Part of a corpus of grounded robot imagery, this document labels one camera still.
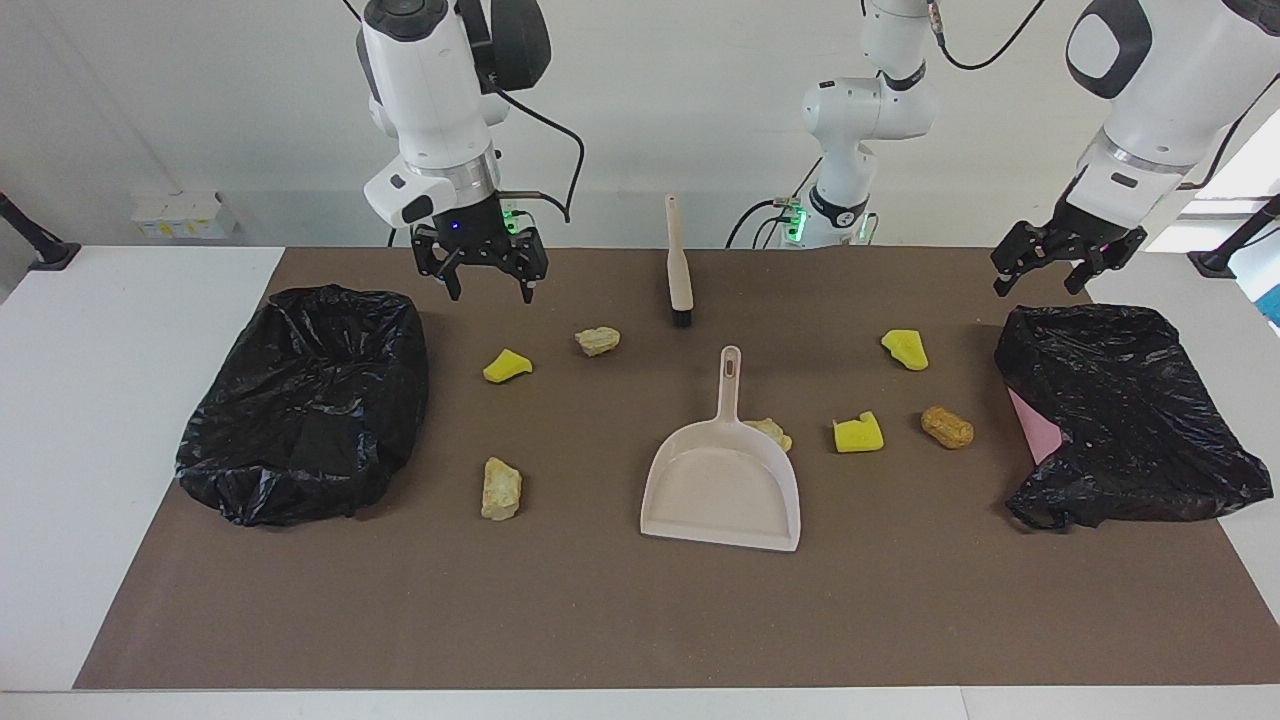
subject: brush handle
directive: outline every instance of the brush handle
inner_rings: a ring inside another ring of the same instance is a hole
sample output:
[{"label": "brush handle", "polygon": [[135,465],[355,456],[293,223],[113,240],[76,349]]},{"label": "brush handle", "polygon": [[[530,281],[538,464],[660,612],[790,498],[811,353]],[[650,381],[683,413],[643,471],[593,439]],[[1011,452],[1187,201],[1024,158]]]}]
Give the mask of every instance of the brush handle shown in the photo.
[{"label": "brush handle", "polygon": [[719,406],[716,420],[721,423],[737,421],[737,382],[742,377],[742,351],[735,345],[721,350]]},{"label": "brush handle", "polygon": [[689,279],[689,261],[685,259],[685,231],[680,217],[680,201],[667,196],[667,286],[671,288],[671,309],[687,313],[694,309],[694,283]]}]

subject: black garbage bag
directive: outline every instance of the black garbage bag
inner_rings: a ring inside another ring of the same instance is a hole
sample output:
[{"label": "black garbage bag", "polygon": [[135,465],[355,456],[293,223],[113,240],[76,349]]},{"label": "black garbage bag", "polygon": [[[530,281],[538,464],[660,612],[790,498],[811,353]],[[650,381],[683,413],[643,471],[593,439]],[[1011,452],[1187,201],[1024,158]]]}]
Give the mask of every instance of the black garbage bag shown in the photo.
[{"label": "black garbage bag", "polygon": [[408,461],[426,397],[408,297],[287,290],[253,315],[196,407],[175,479],[237,525],[351,516]]},{"label": "black garbage bag", "polygon": [[1018,307],[996,365],[1062,446],[1006,506],[1025,525],[1203,520],[1272,496],[1178,341],[1147,307]]}]

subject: white dustpan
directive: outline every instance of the white dustpan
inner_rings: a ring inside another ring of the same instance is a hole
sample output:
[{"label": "white dustpan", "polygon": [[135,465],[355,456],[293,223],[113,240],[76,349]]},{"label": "white dustpan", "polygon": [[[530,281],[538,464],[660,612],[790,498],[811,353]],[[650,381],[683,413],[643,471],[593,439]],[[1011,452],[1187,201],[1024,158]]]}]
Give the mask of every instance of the white dustpan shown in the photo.
[{"label": "white dustpan", "polygon": [[646,536],[795,551],[800,491],[787,454],[737,419],[742,351],[721,352],[716,418],[681,428],[658,448],[640,505]]}]

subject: brown table mat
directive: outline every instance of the brown table mat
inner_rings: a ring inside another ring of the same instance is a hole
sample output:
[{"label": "brown table mat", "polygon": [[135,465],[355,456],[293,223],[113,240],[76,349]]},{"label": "brown table mat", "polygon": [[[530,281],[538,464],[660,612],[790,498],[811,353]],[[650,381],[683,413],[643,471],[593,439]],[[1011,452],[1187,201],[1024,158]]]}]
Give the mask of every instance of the brown table mat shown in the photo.
[{"label": "brown table mat", "polygon": [[[991,360],[1012,301],[986,251],[692,252],[694,327],[671,327],[657,251],[553,251],[532,306],[488,269],[463,299],[410,252],[288,250],[268,292],[389,288],[424,313],[422,439],[358,519],[244,529],[170,488],[77,688],[648,688],[1253,684],[1280,628],[1215,523],[1029,534],[1002,501],[1032,461]],[[1062,270],[1019,284],[1070,302]],[[571,334],[622,347],[582,357]],[[910,373],[878,338],[923,332]],[[719,348],[745,418],[795,437],[795,555],[643,538],[649,462],[714,414]],[[495,387],[502,347],[536,372]],[[918,413],[978,439],[946,451]],[[876,411],[887,447],[836,455],[832,419]],[[479,516],[497,455],[520,515]]]}]

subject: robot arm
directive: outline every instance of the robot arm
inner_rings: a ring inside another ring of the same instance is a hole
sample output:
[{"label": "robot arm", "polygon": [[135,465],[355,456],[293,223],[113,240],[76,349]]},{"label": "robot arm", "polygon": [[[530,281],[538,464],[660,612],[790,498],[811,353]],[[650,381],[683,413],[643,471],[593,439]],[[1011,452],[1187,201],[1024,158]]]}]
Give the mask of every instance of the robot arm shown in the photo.
[{"label": "robot arm", "polygon": [[861,44],[877,77],[824,81],[805,96],[805,127],[822,145],[823,164],[792,246],[849,242],[876,176],[876,154],[863,141],[906,140],[933,127],[938,101],[924,79],[929,37],[928,0],[869,0]]},{"label": "robot arm", "polygon": [[1094,0],[1066,47],[1071,76],[1111,100],[1075,178],[1042,227],[992,252],[1001,296],[1056,260],[1080,260],[1071,293],[1129,261],[1142,222],[1280,70],[1280,8],[1265,0]]},{"label": "robot arm", "polygon": [[371,0],[357,54],[370,86],[374,123],[399,155],[365,184],[365,197],[393,228],[431,220],[413,233],[419,269],[457,300],[458,265],[490,265],[520,281],[525,302],[547,273],[536,228],[513,232],[498,192],[489,127],[508,111],[483,94],[480,74],[503,90],[532,87],[550,63],[536,0],[494,0],[490,37],[479,0]]}]

